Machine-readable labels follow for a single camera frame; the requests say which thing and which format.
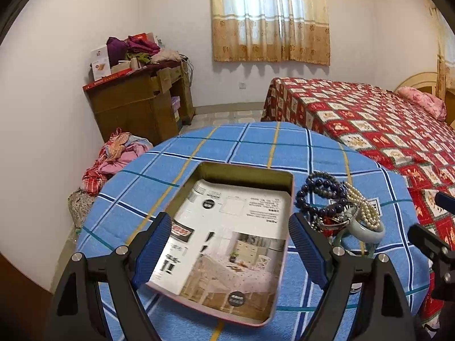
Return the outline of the pale jade bangle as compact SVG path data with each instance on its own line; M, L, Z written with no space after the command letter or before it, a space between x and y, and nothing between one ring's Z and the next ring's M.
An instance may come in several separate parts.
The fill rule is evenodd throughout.
M359 241L368 244L379 244L386 234L386 227L382 222L379 223L379 230L375 231L366 228L354 217L350 219L347 228L352 236L356 237Z

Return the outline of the silver bangle with red tassel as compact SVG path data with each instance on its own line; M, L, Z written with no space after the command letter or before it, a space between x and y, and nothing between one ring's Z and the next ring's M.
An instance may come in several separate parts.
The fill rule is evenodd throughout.
M341 213L336 213L333 217L317 216L313 219L310 226L314 231L323 234L327 239L335 238L341 231L348 228L358 214L359 207L349 202L342 208Z

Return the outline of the pink floral pillow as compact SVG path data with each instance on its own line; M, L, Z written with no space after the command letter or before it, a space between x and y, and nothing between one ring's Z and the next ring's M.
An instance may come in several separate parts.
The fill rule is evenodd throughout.
M441 122L446 120L446 105L443 100L435 95L408 86L398 88L396 94L402 99L419 106L435 120Z

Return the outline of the red patchwork bedspread bed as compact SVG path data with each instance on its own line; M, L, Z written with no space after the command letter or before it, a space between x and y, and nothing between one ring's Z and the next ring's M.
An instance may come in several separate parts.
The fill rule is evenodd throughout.
M435 202L454 193L454 131L394 92L358 83L274 78L264 121L279 126L272 164L301 174L322 170L348 179L381 205L396 269L422 321L438 327L443 302L430 294L431 269L403 242L418 222L454 244L454 216Z

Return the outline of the grey floral fabric bag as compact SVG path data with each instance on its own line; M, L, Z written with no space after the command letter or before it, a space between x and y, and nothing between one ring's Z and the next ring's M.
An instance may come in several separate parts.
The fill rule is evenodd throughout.
M81 229L90 212L95 197L88 194L86 191L77 189L68 197L69 213L73 219L74 226Z

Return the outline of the cream wooden headboard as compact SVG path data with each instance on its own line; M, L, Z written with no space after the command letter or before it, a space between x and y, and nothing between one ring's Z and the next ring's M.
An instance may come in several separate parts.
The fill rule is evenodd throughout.
M410 76L405 81L401 82L394 90L396 94L403 87L410 87L419 90L426 94L431 94L437 97L446 106L445 123L451 128L454 128L454 90L446 89L444 94L440 94L437 88L437 73L436 72L420 72Z

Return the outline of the blue plaid tablecloth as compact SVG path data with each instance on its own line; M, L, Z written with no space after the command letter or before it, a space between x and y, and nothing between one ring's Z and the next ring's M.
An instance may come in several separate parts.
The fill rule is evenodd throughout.
M102 188L76 249L88 257L111 253L168 209L188 179L292 194L314 171L350 181L376 207L386 226L377 250L391 259L411 311L417 313L428 292L430 274L426 259L407 239L417 217L403 176L333 139L288 122L209 126L155 146ZM262 327L223 323L150 287L139 292L163 340L297 340L321 295L294 247L285 256L277 311Z

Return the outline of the beige side window curtain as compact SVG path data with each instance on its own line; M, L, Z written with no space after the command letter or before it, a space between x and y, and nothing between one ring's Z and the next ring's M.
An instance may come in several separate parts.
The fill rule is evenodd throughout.
M437 95L454 93L454 32L432 0L425 0L437 33Z

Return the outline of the pile of clothes on floor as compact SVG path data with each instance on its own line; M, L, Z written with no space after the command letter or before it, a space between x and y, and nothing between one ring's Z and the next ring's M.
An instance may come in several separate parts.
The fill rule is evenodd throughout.
M110 178L153 147L148 139L117 128L101 148L93 165L84 172L80 189L90 196L97 196Z

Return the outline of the brown wooden desk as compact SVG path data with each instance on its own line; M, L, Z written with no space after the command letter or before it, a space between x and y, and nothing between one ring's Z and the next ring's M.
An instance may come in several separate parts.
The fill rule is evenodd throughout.
M157 145L177 136L195 114L186 60L146 65L84 92L105 141L121 128Z

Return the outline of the long red flat box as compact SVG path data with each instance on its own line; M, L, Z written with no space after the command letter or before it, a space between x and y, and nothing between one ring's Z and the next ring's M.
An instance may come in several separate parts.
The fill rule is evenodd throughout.
M126 69L121 70L119 72L113 73L113 74L111 74L109 76L105 76L105 77L103 77L101 79L98 79L98 80L96 80L94 82L91 82L91 83L85 85L84 87L82 87L82 90L83 91L88 91L88 90L93 89L95 87L101 86L104 83L108 83L108 82L114 81L114 80L116 80L118 78L122 78L124 76L128 76L132 71L133 70L131 68L126 68Z

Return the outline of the white product box on desk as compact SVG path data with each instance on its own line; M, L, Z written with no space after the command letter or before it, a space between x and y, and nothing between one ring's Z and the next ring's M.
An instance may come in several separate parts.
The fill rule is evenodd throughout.
M95 81L111 75L107 45L103 45L90 53L92 74Z

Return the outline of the beige patterned window curtain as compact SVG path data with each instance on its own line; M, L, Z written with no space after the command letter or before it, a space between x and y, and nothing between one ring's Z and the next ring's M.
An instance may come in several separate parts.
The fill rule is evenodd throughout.
M216 62L331 61L326 0L211 0Z

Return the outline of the pile of clothes on desk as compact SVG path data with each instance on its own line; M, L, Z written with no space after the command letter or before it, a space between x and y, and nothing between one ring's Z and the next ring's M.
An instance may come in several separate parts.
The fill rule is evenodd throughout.
M106 41L109 64L111 67L120 61L136 58L143 65L162 62L180 62L181 54L172 49L163 49L144 35L128 36L124 40L109 37Z

